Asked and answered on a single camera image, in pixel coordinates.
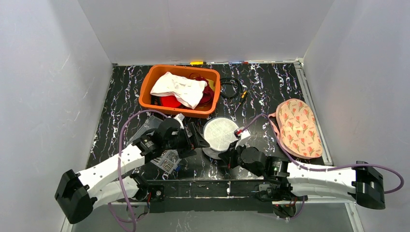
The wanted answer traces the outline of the orange black screwdriver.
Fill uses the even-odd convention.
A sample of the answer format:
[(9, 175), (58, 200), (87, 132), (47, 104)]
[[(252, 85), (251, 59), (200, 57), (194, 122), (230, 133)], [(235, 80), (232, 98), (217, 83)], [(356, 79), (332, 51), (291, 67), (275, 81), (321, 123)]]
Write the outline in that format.
[(239, 109), (240, 106), (243, 105), (243, 103), (246, 101), (247, 96), (248, 96), (248, 92), (244, 91), (243, 94), (240, 97), (240, 101), (239, 101), (237, 107), (234, 110), (234, 113)]

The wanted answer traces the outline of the bright red bra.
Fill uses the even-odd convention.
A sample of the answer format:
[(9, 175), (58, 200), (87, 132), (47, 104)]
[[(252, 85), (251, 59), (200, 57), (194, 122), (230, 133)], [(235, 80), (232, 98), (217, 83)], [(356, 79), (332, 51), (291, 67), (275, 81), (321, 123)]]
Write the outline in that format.
[(182, 107), (182, 103), (180, 103), (175, 96), (160, 97), (151, 95), (151, 104), (168, 108)]

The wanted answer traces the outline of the dark red bra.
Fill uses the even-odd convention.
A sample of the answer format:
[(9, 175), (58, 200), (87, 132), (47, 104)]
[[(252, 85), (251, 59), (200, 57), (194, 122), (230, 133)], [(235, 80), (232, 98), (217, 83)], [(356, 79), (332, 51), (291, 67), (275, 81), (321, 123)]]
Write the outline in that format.
[(200, 76), (198, 73), (191, 73), (189, 76), (189, 79), (193, 79), (196, 81), (205, 81), (206, 86), (203, 90), (203, 96), (201, 100), (199, 101), (199, 105), (207, 104), (213, 100), (214, 97), (214, 90), (210, 87), (208, 79), (203, 78)]

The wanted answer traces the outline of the orange plastic basin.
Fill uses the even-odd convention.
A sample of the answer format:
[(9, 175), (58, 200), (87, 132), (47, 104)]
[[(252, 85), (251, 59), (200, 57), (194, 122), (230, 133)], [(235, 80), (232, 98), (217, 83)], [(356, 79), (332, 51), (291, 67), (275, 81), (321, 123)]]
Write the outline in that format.
[[(220, 74), (213, 69), (175, 65), (154, 65), (143, 79), (139, 104), (165, 114), (182, 113), (207, 118), (216, 109), (221, 91)], [(176, 106), (154, 104), (153, 97), (175, 97)]]

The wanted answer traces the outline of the white bra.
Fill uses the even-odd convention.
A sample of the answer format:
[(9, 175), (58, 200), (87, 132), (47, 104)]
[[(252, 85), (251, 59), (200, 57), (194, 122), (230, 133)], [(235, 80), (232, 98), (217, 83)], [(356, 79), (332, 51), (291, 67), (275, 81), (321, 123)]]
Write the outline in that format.
[(203, 96), (205, 86), (205, 81), (196, 81), (166, 72), (156, 81), (150, 94), (160, 97), (175, 96), (182, 105), (195, 109)]

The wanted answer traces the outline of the yellow marker at wall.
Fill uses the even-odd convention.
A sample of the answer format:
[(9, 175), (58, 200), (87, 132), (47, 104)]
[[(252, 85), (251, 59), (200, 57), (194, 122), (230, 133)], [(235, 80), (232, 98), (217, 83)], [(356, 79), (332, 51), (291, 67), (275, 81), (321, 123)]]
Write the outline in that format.
[(192, 61), (190, 62), (190, 65), (204, 65), (206, 62), (204, 61)]

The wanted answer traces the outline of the clear plastic screw organizer box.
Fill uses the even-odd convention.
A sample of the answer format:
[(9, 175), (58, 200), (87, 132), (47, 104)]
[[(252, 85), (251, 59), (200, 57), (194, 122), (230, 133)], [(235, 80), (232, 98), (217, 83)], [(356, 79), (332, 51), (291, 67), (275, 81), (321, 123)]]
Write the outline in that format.
[[(156, 116), (150, 116), (144, 124), (140, 127), (140, 129), (129, 139), (126, 143), (126, 146), (131, 144), (135, 139), (140, 137), (144, 134), (147, 130), (157, 128), (162, 119), (157, 118)], [(151, 160), (150, 162), (163, 170), (165, 173), (171, 174), (175, 171), (180, 163), (181, 159), (178, 156), (176, 150), (167, 150), (163, 151), (162, 155)]]

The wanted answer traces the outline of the peach print mesh laundry bag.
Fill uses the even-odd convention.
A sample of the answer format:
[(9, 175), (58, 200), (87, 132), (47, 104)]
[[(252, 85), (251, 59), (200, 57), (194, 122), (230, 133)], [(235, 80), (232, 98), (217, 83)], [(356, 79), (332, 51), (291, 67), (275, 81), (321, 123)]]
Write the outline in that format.
[(315, 116), (304, 101), (286, 100), (268, 117), (279, 144), (290, 155), (306, 160), (322, 156), (323, 147)]

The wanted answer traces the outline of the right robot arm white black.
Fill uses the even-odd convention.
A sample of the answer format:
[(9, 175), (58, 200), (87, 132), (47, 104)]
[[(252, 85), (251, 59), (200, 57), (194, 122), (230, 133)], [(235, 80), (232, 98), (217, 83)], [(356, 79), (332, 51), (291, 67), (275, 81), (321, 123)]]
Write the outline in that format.
[(354, 167), (333, 170), (267, 156), (257, 148), (245, 145), (232, 145), (218, 157), (229, 168), (239, 166), (269, 182), (271, 187), (264, 193), (271, 199), (316, 195), (353, 201), (369, 209), (385, 209), (383, 176), (362, 161)]

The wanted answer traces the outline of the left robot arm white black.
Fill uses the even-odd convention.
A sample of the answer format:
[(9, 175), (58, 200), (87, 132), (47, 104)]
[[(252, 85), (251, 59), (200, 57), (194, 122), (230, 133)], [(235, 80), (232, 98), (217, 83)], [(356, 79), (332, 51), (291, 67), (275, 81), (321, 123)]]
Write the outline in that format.
[(138, 183), (135, 177), (120, 179), (123, 174), (144, 166), (165, 151), (175, 151), (183, 159), (206, 147), (209, 143), (193, 123), (182, 128), (179, 119), (167, 118), (109, 159), (77, 173), (63, 173), (54, 198), (68, 221), (76, 224), (103, 204), (134, 198), (139, 192), (148, 193), (145, 183)]

